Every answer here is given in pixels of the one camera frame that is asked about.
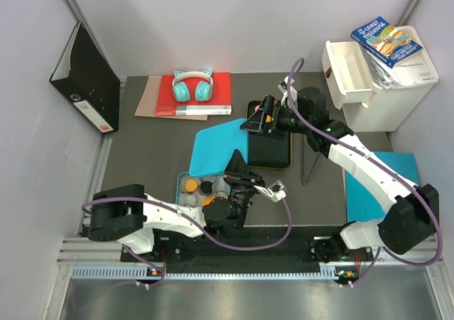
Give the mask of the teal tin lid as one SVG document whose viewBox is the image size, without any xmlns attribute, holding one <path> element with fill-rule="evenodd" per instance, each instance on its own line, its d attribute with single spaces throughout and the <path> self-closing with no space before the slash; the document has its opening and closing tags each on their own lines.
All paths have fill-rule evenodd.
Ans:
<svg viewBox="0 0 454 320">
<path fill-rule="evenodd" d="M 189 175 L 220 175 L 226 169 L 234 150 L 239 150 L 247 162 L 249 135 L 247 131 L 240 129 L 245 121 L 245 118 L 237 118 L 199 131 L 194 138 Z"/>
</svg>

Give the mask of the black round cookie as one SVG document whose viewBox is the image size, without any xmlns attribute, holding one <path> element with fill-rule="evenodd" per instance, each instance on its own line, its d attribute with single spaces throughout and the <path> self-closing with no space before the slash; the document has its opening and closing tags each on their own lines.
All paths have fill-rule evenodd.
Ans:
<svg viewBox="0 0 454 320">
<path fill-rule="evenodd" d="M 203 181 L 200 184 L 200 192 L 204 195 L 210 195 L 213 192 L 213 183 L 210 181 Z"/>
</svg>

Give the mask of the orange fish cookie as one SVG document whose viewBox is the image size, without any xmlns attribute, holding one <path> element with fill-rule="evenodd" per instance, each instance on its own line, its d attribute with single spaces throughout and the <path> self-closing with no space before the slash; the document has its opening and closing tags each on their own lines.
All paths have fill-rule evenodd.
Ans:
<svg viewBox="0 0 454 320">
<path fill-rule="evenodd" d="M 206 198 L 206 199 L 203 201 L 202 206 L 207 206 L 207 205 L 209 205 L 209 204 L 211 203 L 212 200 L 213 200 L 212 197 Z"/>
</svg>

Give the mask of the orange round cookie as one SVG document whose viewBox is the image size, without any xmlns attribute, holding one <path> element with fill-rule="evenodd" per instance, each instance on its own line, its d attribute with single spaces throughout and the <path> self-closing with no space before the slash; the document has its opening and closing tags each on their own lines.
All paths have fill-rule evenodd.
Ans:
<svg viewBox="0 0 454 320">
<path fill-rule="evenodd" d="M 193 192 L 197 191 L 198 186 L 199 186 L 199 183 L 195 179 L 188 179 L 184 183 L 184 189 L 187 193 L 193 193 Z"/>
</svg>

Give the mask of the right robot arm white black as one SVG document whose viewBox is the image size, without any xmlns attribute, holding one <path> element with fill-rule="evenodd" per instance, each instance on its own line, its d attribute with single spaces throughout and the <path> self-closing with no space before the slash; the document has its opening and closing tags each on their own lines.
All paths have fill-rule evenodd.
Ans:
<svg viewBox="0 0 454 320">
<path fill-rule="evenodd" d="M 384 248 L 395 258 L 432 235 L 438 240 L 436 255 L 441 254 L 438 191 L 383 163 L 342 121 L 330 117 L 319 89 L 303 88 L 283 100 L 267 95 L 240 128 L 261 136 L 305 135 L 313 151 L 342 167 L 379 203 L 384 217 L 347 223 L 331 235 L 328 244 L 337 259 L 347 260 L 365 247 Z"/>
</svg>

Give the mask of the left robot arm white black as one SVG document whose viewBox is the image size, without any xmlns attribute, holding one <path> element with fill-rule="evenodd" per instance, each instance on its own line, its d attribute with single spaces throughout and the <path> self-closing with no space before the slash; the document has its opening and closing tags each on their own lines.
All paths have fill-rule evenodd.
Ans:
<svg viewBox="0 0 454 320">
<path fill-rule="evenodd" d="M 94 195 L 88 238 L 117 241 L 144 260 L 156 259 L 161 245 L 156 232 L 171 231 L 189 238 L 208 232 L 225 235 L 241 230 L 252 197 L 265 186 L 239 150 L 234 150 L 225 170 L 214 176 L 179 176 L 177 201 L 167 203 L 145 193 L 144 186 L 130 184 Z"/>
</svg>

